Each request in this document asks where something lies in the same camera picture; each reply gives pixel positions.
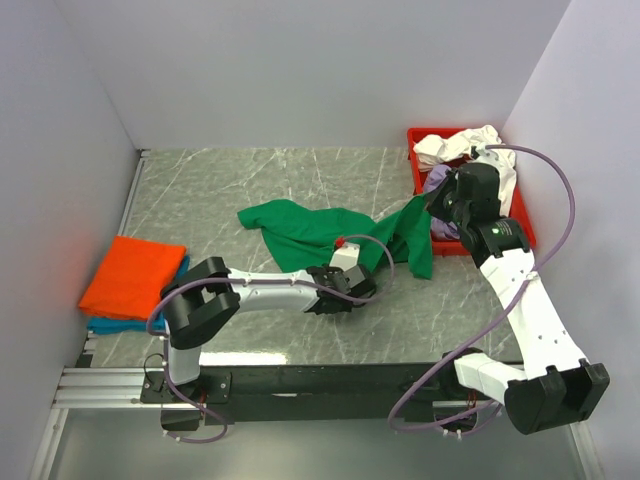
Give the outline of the green t shirt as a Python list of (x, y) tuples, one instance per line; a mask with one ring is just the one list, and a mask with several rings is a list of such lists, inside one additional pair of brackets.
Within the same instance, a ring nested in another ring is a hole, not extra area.
[(335, 241), (355, 235), (360, 263), (370, 271), (388, 263), (382, 248), (372, 241), (377, 239), (396, 264), (408, 265), (414, 277), (430, 279), (433, 274), (431, 216), (421, 196), (379, 221), (344, 208), (310, 210), (286, 199), (246, 208), (237, 217), (245, 229), (261, 232), (283, 272), (329, 263)]

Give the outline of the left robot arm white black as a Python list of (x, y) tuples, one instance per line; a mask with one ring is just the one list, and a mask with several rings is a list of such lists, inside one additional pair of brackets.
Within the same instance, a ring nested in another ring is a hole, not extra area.
[(371, 272), (323, 265), (291, 273), (258, 274), (231, 269), (211, 257), (161, 292), (159, 313), (168, 334), (168, 376), (176, 386), (201, 374), (201, 347), (236, 314), (292, 310), (316, 315), (350, 312), (376, 294)]

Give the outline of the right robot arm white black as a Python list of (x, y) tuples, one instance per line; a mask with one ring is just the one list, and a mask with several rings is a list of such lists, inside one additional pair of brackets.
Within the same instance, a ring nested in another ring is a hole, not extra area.
[(465, 348), (453, 360), (454, 383), (504, 405), (525, 435), (585, 421), (609, 386), (609, 374), (569, 335), (534, 269), (523, 228), (500, 213), (498, 192), (497, 169), (471, 162), (449, 170), (425, 197), (431, 216), (455, 225), (499, 298), (523, 361), (516, 368)]

